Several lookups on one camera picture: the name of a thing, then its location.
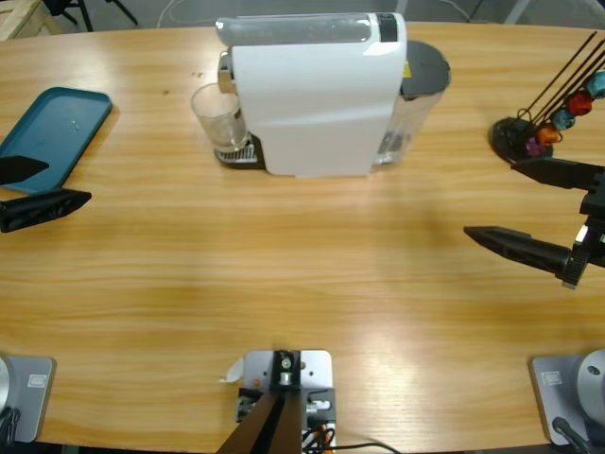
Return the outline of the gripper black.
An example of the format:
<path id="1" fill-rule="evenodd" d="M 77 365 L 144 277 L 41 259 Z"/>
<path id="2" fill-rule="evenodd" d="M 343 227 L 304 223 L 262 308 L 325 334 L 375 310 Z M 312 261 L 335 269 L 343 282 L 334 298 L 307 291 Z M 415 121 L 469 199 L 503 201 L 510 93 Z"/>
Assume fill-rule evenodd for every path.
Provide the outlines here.
<path id="1" fill-rule="evenodd" d="M 530 179 L 565 189 L 583 189 L 579 212 L 587 218 L 573 249 L 498 226 L 465 226 L 463 232 L 480 246 L 528 267 L 555 275 L 575 288 L 589 264 L 604 267 L 604 167 L 556 158 L 519 161 L 511 168 Z"/>

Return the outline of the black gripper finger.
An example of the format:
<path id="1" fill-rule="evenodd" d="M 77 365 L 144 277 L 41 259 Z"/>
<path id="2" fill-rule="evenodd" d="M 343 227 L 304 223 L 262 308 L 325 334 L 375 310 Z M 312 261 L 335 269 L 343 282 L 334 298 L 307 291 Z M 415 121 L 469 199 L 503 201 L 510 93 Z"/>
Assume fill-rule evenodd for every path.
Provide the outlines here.
<path id="1" fill-rule="evenodd" d="M 0 158 L 0 184 L 19 183 L 46 170 L 49 164 L 25 156 Z"/>
<path id="2" fill-rule="evenodd" d="M 63 218 L 92 198 L 86 191 L 56 188 L 43 193 L 1 202 L 1 232 L 10 233 Z"/>

